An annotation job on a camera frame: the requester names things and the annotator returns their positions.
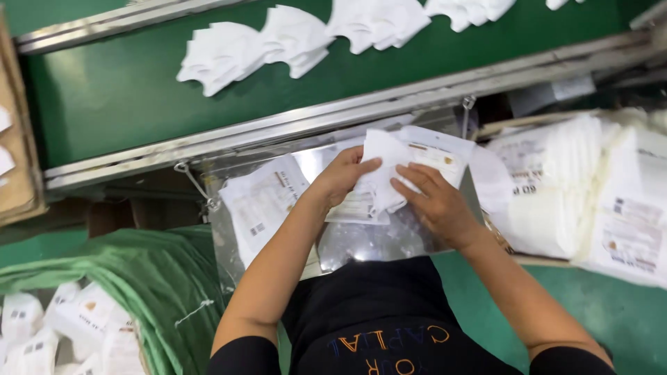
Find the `orange letter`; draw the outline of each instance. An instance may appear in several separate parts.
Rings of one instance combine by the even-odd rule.
[[[412,367],[412,370],[410,370],[410,372],[401,372],[401,370],[398,369],[398,364],[401,362],[409,363],[410,366]],[[415,365],[413,365],[412,362],[410,362],[410,360],[400,360],[396,362],[396,372],[398,372],[398,375],[412,375],[412,373],[415,372]]]
[[[371,375],[373,371],[375,371],[377,375],[380,375],[380,371],[378,370],[378,361],[373,360],[373,363],[376,365],[375,367],[371,366],[371,364],[368,363],[368,360],[366,360],[366,364],[368,365],[368,375]]]
[[[348,349],[350,349],[354,353],[357,351],[357,343],[359,342],[359,336],[361,336],[361,334],[354,335],[354,342],[351,344],[344,337],[339,337],[338,340],[340,340],[343,344],[345,344],[345,346],[347,346]]]
[[[382,350],[387,350],[387,347],[384,346],[384,341],[382,340],[382,331],[373,331],[373,332],[368,332],[368,333],[378,335],[378,341],[380,342],[380,348],[382,348]]]
[[[450,339],[450,333],[447,332],[444,328],[441,328],[441,327],[438,327],[438,326],[428,326],[428,328],[426,328],[426,330],[427,331],[431,330],[431,328],[437,328],[437,329],[442,330],[443,332],[445,332],[445,334],[447,334],[447,337],[445,337],[444,340],[437,340],[435,337],[433,337],[433,335],[431,335],[431,338],[433,339],[433,342],[436,342],[436,343],[437,342],[445,342],[445,341]]]

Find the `barcode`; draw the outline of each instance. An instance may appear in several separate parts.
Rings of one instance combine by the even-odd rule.
[[[264,228],[264,224],[263,224],[263,223],[259,223],[256,227],[254,227],[254,228],[250,228],[250,233],[251,233],[253,236],[256,236],[258,233],[260,233],[260,232],[263,231],[264,229],[265,229],[265,228]]]

